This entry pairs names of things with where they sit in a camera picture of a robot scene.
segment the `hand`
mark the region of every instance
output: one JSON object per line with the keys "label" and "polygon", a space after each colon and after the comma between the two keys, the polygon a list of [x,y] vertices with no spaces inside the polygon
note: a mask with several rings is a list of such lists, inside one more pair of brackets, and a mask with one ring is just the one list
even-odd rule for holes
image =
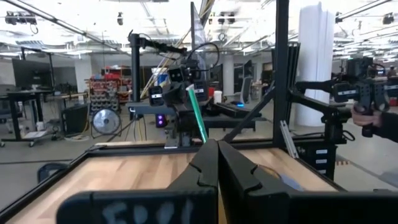
{"label": "hand", "polygon": [[354,124],[358,126],[365,126],[368,124],[373,124],[373,126],[381,127],[381,112],[373,111],[373,115],[362,115],[354,110],[352,107],[351,114],[353,117]]}

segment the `ceiling pipe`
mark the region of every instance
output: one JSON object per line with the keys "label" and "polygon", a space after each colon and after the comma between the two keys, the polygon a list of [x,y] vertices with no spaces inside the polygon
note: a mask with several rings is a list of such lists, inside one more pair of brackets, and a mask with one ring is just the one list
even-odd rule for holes
{"label": "ceiling pipe", "polygon": [[148,9],[147,4],[144,3],[144,2],[141,2],[141,6],[142,6],[142,8],[144,9],[145,14],[147,15],[147,17],[149,18],[149,20],[151,21],[151,23],[155,26],[156,31],[157,31],[157,34],[162,35],[162,33],[160,32],[159,28],[157,28],[157,26],[156,26],[155,20],[154,20],[153,18],[151,18],[151,17],[152,17],[152,14],[150,13],[150,11],[149,11],[149,9]]}
{"label": "ceiling pipe", "polygon": [[[298,34],[294,34],[294,35],[290,36],[287,40],[288,40],[288,41],[289,41],[289,40],[293,40],[293,39],[297,38],[298,36],[299,36]],[[257,49],[257,50],[255,50],[255,51],[253,51],[253,52],[249,52],[249,53],[245,54],[245,56],[249,56],[249,55],[252,55],[252,54],[256,54],[256,53],[258,53],[258,52],[260,52],[260,51],[270,49],[270,48],[272,48],[272,47],[274,47],[274,46],[275,46],[275,44],[271,44],[271,45],[262,47],[262,48],[260,48],[260,49]]]}
{"label": "ceiling pipe", "polygon": [[257,40],[255,40],[254,42],[250,43],[249,45],[244,46],[244,47],[243,47],[241,50],[239,50],[237,53],[242,52],[244,49],[247,49],[247,48],[253,46],[254,44],[256,44],[256,43],[258,43],[258,42],[264,40],[264,39],[267,38],[267,37],[269,37],[269,35],[264,35],[264,36],[258,38]]}
{"label": "ceiling pipe", "polygon": [[366,39],[362,39],[362,40],[359,40],[359,41],[356,41],[356,42],[351,42],[351,43],[339,45],[337,47],[347,47],[347,46],[351,46],[351,45],[362,44],[362,43],[365,43],[365,42],[367,42],[369,40],[383,38],[383,37],[390,37],[390,36],[393,36],[393,35],[398,35],[398,31],[397,32],[388,33],[388,34],[376,35],[376,36],[369,37],[369,38],[366,38]]}
{"label": "ceiling pipe", "polygon": [[389,27],[383,27],[381,29],[377,29],[377,30],[373,30],[373,31],[369,31],[369,32],[363,33],[361,35],[372,34],[374,32],[379,32],[379,31],[383,31],[383,30],[391,29],[391,28],[398,28],[398,25],[393,25],[393,26],[389,26]]}
{"label": "ceiling pipe", "polygon": [[60,27],[63,27],[64,29],[67,29],[67,30],[69,30],[71,32],[74,32],[76,34],[80,34],[80,35],[82,35],[84,37],[87,37],[88,39],[91,39],[91,40],[99,43],[99,44],[102,44],[102,45],[104,45],[106,47],[109,47],[109,48],[111,48],[111,49],[113,49],[115,51],[121,52],[122,54],[130,55],[128,52],[125,52],[125,51],[121,50],[119,47],[115,47],[115,46],[112,46],[110,44],[107,44],[105,41],[103,41],[103,40],[101,40],[101,39],[99,39],[99,38],[97,38],[97,37],[85,32],[85,31],[83,31],[83,30],[79,29],[79,28],[77,28],[77,27],[75,27],[75,26],[73,26],[71,24],[68,24],[65,21],[57,19],[55,16],[50,15],[49,13],[44,12],[44,11],[42,11],[42,10],[40,10],[40,9],[30,5],[30,4],[27,4],[26,2],[22,2],[20,0],[4,0],[4,1],[9,3],[9,4],[12,4],[15,7],[23,9],[23,10],[29,12],[29,13],[35,14],[35,15],[37,15],[37,16],[39,16],[39,17],[41,17],[41,18],[43,18],[43,19],[45,19],[47,21],[53,22],[54,24],[56,24],[56,25],[58,25]]}
{"label": "ceiling pipe", "polygon": [[359,14],[361,12],[367,11],[369,9],[372,9],[372,8],[376,7],[376,6],[380,6],[381,4],[387,3],[389,1],[392,1],[392,0],[377,0],[377,1],[374,1],[374,2],[370,2],[369,4],[366,4],[364,6],[361,6],[361,7],[357,8],[357,9],[351,10],[350,12],[346,12],[344,14],[340,14],[340,15],[336,16],[336,21],[342,21],[343,19],[347,19],[347,18],[349,18],[349,17],[351,17],[353,15],[357,15],[357,14]]}
{"label": "ceiling pipe", "polygon": [[[265,0],[265,1],[261,2],[261,5],[260,5],[259,9],[257,9],[257,10],[262,10],[262,9],[264,9],[264,8],[265,8],[268,4],[270,4],[272,1],[274,1],[274,0]],[[235,42],[236,40],[238,40],[244,33],[246,33],[246,32],[250,29],[250,27],[253,25],[253,23],[254,23],[253,20],[247,21],[247,26],[246,26],[241,32],[239,32],[238,34],[236,34],[235,36],[233,36],[232,38],[230,38],[230,39],[223,45],[223,47],[226,47],[226,46],[228,46],[229,44],[232,44],[233,42]]]}

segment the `black bracket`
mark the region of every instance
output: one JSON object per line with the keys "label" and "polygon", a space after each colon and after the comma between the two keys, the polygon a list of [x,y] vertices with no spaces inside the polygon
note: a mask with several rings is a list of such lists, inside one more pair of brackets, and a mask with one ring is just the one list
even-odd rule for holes
{"label": "black bracket", "polygon": [[50,177],[51,171],[65,170],[68,168],[68,164],[60,162],[51,162],[39,168],[37,171],[37,183],[41,183],[43,180]]}

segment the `pillar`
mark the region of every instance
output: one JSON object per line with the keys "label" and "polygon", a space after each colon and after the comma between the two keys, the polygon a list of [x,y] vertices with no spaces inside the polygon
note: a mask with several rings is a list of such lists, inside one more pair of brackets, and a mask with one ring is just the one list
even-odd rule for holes
{"label": "pillar", "polygon": [[234,57],[223,55],[223,94],[224,96],[234,95]]}
{"label": "pillar", "polygon": [[88,55],[81,56],[80,59],[75,60],[75,73],[76,73],[76,84],[77,91],[79,93],[84,92],[88,89],[86,79],[91,78],[93,71],[91,67],[91,57]]}
{"label": "pillar", "polygon": [[[300,10],[298,41],[301,43],[297,81],[326,81],[331,77],[335,13],[327,2],[307,1]],[[329,103],[330,94],[307,90],[305,95]],[[321,112],[297,105],[295,121],[302,126],[322,126]]]}

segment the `ceiling light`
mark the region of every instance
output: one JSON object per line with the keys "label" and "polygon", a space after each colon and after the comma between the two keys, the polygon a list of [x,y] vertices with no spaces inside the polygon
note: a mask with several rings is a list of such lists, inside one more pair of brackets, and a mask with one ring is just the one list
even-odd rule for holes
{"label": "ceiling light", "polygon": [[118,24],[119,26],[123,26],[123,12],[119,12],[118,14]]}
{"label": "ceiling light", "polygon": [[81,55],[81,54],[88,54],[92,53],[92,50],[76,50],[76,51],[71,51],[67,52],[68,55]]}
{"label": "ceiling light", "polygon": [[386,15],[384,15],[383,17],[383,25],[388,25],[388,24],[392,24],[394,22],[394,15],[392,12],[387,13]]}

